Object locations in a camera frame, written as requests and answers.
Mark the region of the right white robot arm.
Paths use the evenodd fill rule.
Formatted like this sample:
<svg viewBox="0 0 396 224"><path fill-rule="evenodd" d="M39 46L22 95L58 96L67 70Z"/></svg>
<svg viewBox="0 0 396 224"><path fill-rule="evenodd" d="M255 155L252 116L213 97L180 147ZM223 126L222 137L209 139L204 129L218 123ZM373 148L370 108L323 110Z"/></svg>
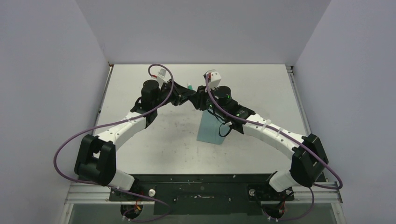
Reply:
<svg viewBox="0 0 396 224"><path fill-rule="evenodd" d="M232 99L227 86L220 86L211 93L212 98L205 87L200 86L188 99L196 109L209 110L230 123L231 129L263 141L290 159L290 167L285 171L276 171L265 185L264 194L268 199L276 200L292 186L309 188L314 185L328 164L318 136L312 133L303 136L276 126Z"/></svg>

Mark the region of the teal envelope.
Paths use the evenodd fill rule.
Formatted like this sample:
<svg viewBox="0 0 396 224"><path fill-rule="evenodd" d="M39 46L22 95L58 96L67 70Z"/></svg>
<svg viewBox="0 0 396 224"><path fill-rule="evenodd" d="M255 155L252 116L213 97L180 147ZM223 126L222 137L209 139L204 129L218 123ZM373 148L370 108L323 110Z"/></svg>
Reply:
<svg viewBox="0 0 396 224"><path fill-rule="evenodd" d="M198 129L197 141L221 145L229 130L228 126L222 125L222 123L208 111L203 111Z"/></svg>

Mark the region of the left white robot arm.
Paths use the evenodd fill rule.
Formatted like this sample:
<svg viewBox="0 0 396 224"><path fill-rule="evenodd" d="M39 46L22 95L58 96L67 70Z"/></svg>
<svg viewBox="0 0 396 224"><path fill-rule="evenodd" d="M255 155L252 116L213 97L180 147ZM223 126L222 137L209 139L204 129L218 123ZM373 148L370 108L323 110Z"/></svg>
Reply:
<svg viewBox="0 0 396 224"><path fill-rule="evenodd" d="M117 150L136 133L150 126L157 117L158 105L172 103L182 105L190 100L196 91L168 81L160 85L157 81L143 83L141 96L125 116L125 122L114 125L97 135L88 134L82 138L75 173L95 184L121 189L121 195L128 201L139 196L135 178L116 166Z"/></svg>

